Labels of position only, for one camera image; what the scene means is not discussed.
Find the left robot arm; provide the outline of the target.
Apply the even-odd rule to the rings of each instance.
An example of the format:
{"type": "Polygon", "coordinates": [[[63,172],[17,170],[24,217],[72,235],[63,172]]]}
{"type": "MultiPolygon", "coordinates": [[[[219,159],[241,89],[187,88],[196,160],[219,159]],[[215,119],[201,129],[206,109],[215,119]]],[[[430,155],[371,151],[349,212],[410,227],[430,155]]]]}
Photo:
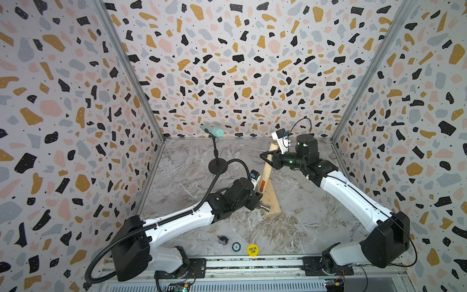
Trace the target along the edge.
{"type": "Polygon", "coordinates": [[[262,193],[256,192],[247,178],[235,180],[230,188],[209,193],[199,209],[186,208],[158,219],[128,219],[113,240],[111,255],[118,281],[125,282],[147,268],[176,279],[185,276],[191,262],[180,246],[164,248],[169,240],[193,229],[228,219],[241,208],[260,206],[262,193]]]}

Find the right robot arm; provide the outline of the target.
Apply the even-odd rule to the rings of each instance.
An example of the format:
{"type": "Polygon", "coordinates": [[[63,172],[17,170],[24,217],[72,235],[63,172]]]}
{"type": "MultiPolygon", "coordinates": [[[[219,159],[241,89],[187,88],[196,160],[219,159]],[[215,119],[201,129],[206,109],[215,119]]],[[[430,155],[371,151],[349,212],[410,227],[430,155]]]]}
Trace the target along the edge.
{"type": "Polygon", "coordinates": [[[298,170],[306,179],[342,203],[369,233],[360,241],[336,243],[322,252],[319,268],[336,274],[345,266],[372,264],[385,268],[405,253],[412,243],[410,220],[403,212],[392,213],[351,183],[338,168],[320,157],[318,143],[312,134],[299,135],[295,150],[290,151],[290,131],[272,133],[274,144],[260,154],[266,167],[276,170],[288,167],[298,170]]]}

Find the wooden handle claw hammer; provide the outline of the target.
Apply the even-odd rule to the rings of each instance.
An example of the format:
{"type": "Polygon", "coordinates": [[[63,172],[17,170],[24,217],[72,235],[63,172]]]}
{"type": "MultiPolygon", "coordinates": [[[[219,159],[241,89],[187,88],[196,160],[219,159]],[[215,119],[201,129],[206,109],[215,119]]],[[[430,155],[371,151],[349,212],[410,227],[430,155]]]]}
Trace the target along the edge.
{"type": "Polygon", "coordinates": [[[259,183],[259,189],[258,189],[258,192],[262,194],[262,198],[258,202],[256,208],[262,209],[266,213],[269,213],[271,210],[271,207],[263,202],[263,200],[265,199],[265,187],[267,186],[269,177],[271,175],[271,171],[272,171],[272,166],[269,165],[269,163],[266,163],[263,169],[263,173],[261,175],[261,182],[259,183]]]}

